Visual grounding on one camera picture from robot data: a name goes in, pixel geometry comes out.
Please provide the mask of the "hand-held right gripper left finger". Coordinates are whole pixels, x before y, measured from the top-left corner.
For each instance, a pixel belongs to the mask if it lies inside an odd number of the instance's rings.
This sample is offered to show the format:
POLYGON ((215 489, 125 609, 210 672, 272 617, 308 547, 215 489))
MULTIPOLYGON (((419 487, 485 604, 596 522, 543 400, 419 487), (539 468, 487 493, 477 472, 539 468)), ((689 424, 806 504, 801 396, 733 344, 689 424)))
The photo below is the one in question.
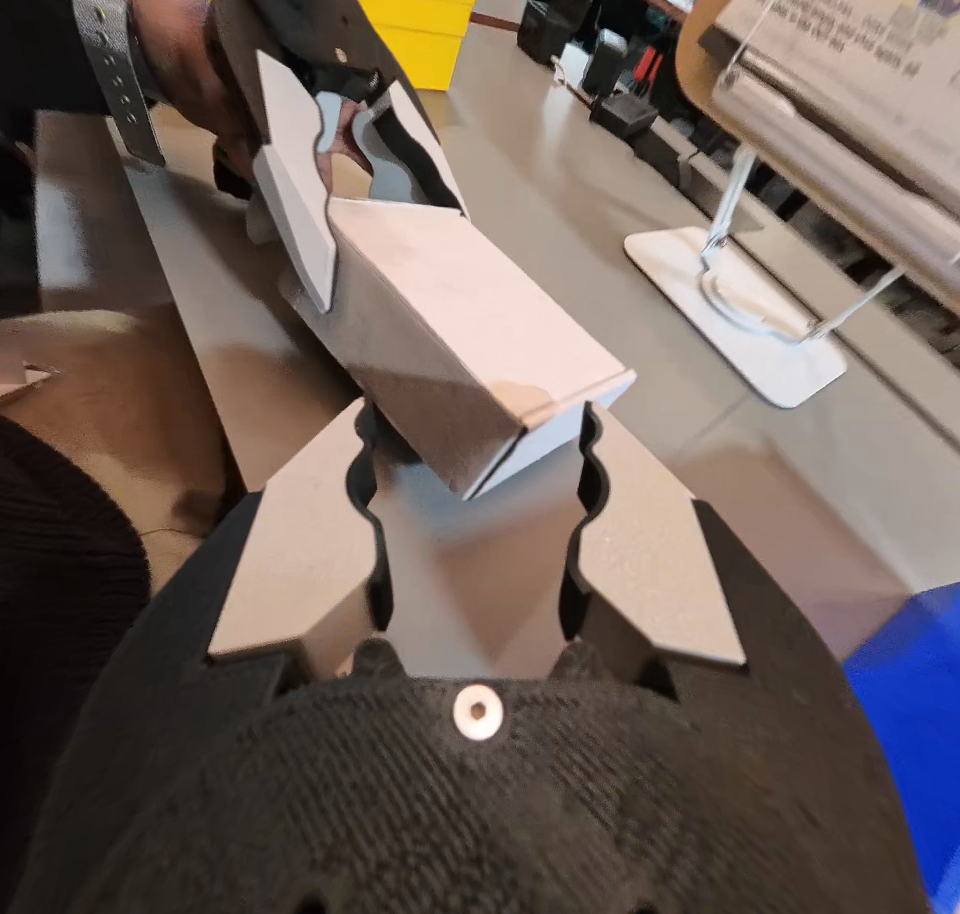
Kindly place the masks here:
POLYGON ((392 614, 376 493, 376 413, 363 397, 282 466, 259 494, 209 643, 216 662, 287 652, 347 664, 392 614))

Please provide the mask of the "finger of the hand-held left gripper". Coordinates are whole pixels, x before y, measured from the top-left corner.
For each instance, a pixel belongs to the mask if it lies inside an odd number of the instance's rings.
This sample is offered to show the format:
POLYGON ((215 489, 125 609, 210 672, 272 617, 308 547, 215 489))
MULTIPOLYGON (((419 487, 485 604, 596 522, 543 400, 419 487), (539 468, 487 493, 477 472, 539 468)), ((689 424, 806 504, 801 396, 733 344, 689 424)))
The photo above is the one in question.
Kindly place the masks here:
POLYGON ((354 142, 371 169, 370 200, 452 209, 469 217, 429 120, 400 82, 359 111, 352 124, 354 142))
POLYGON ((321 314, 330 311, 337 245, 330 229, 330 191, 317 158, 328 152, 340 116, 340 97, 318 103, 284 63, 257 51, 257 74, 268 138, 253 161, 259 192, 299 282, 321 314))

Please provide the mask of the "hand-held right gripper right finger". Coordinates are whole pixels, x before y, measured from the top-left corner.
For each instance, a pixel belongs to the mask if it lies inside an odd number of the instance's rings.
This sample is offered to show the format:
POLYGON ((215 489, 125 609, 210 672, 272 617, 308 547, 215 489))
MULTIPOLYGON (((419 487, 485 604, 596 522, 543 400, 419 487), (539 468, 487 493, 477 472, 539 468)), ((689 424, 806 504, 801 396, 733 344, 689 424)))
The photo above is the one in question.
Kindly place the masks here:
POLYGON ((574 528, 558 597, 566 643, 607 667, 686 657, 744 667, 693 493, 606 408, 583 412, 574 528))

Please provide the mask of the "white cardboard mailer box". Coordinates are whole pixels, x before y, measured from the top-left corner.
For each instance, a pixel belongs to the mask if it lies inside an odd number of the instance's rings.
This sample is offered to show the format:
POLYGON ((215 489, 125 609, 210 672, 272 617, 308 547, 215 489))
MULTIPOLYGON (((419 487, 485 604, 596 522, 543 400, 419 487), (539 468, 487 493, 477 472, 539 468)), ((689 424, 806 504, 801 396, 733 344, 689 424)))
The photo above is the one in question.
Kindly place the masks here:
POLYGON ((294 273, 282 295, 420 459, 462 500, 581 431, 637 379, 459 212, 334 199, 332 306, 294 273))

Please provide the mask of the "blue plastic bin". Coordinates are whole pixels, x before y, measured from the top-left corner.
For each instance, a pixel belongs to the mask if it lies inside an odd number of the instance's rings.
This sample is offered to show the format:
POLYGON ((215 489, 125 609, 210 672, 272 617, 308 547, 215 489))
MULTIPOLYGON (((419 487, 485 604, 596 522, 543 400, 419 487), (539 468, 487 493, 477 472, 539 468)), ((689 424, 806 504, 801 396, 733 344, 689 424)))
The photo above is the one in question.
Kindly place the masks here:
POLYGON ((844 661, 894 777, 933 912, 959 904, 959 584, 909 598, 844 661))

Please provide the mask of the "grey desk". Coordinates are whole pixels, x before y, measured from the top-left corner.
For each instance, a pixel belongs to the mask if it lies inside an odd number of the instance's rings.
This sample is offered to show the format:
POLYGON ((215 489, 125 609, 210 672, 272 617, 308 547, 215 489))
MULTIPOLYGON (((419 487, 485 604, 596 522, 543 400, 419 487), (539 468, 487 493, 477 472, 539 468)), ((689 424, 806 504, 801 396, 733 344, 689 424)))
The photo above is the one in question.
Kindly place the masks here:
MULTIPOLYGON (((479 229, 637 374, 620 423, 709 502, 845 657, 910 595, 958 581, 958 453, 855 353, 797 409, 762 402, 623 252, 701 213, 588 120, 515 45, 470 26, 447 93, 423 103, 479 229)), ((158 111, 169 170, 124 164, 244 486, 265 480, 354 392, 278 292, 210 136, 158 111)), ((578 515, 570 444, 460 502, 395 440, 377 454, 397 594, 390 633, 425 673, 546 672, 578 515)))

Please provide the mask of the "person's left hand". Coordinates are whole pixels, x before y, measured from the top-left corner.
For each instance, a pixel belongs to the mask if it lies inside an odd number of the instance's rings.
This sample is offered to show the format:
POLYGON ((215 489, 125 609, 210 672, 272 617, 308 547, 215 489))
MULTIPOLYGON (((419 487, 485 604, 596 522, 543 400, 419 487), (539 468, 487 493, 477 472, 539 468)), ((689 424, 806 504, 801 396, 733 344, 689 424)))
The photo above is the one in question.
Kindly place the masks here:
POLYGON ((165 102, 215 136, 234 173, 254 180, 253 120, 222 56, 208 0, 129 0, 132 29, 165 102))

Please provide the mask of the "black battery charger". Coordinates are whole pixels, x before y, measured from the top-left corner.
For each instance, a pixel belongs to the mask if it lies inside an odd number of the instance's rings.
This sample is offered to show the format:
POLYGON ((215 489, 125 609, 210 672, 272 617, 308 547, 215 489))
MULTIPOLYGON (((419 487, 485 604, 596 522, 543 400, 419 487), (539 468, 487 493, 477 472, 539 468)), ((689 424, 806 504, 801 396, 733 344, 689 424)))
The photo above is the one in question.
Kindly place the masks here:
POLYGON ((515 43, 536 64, 550 68, 560 58, 572 37, 568 21, 552 6, 539 1, 526 2, 515 43))

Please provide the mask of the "black cube charger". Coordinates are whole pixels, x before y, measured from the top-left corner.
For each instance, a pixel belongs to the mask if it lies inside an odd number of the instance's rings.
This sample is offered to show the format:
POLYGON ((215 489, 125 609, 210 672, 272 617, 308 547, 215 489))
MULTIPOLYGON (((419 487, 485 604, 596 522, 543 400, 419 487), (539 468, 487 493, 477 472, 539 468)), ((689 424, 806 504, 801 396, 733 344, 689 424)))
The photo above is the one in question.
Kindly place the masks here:
POLYGON ((608 29, 596 37, 587 67, 582 75, 581 89, 590 98, 607 97, 614 90, 626 66, 628 41, 608 29))

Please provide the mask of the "black power adapter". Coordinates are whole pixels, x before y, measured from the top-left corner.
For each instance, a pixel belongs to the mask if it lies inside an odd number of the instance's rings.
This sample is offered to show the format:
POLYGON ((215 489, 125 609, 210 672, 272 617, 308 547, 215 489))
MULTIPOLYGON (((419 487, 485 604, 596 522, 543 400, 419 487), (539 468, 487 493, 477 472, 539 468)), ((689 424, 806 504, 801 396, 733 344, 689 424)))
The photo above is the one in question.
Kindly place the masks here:
POLYGON ((659 116, 654 105, 631 93, 613 93, 597 98, 590 111, 590 123, 603 128, 627 145, 634 145, 659 116))

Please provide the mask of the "person's tan trousers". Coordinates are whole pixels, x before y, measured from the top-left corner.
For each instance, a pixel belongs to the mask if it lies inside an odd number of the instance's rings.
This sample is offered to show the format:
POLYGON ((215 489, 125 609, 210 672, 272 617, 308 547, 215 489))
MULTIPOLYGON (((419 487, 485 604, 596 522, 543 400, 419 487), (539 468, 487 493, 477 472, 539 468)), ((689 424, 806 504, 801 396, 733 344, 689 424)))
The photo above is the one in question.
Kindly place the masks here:
POLYGON ((156 595, 231 508, 233 460, 176 308, 47 312, 2 320, 14 363, 45 378, 2 416, 78 465, 126 514, 156 595))

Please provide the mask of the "white document stand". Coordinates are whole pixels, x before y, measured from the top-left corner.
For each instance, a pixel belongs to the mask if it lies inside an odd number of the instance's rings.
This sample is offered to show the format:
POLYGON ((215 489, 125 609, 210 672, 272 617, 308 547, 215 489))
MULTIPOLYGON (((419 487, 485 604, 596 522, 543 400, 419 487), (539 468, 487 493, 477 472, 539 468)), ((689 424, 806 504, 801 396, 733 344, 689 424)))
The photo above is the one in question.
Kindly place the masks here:
POLYGON ((898 279, 885 272, 856 303, 827 320, 811 320, 772 278, 731 245, 738 202, 756 161, 741 145, 710 228, 635 233, 628 259, 769 404, 793 409, 840 378, 846 357, 831 334, 898 279))

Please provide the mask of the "instruction sheet on board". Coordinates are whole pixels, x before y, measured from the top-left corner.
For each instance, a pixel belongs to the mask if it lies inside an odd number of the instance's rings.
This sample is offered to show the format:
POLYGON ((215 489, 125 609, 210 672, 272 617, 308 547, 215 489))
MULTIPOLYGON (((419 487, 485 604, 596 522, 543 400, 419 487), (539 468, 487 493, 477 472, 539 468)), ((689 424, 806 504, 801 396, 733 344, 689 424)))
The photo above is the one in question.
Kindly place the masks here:
POLYGON ((697 0, 678 45, 681 87, 823 211, 958 312, 958 200, 931 198, 827 122, 795 85, 715 24, 731 0, 697 0))

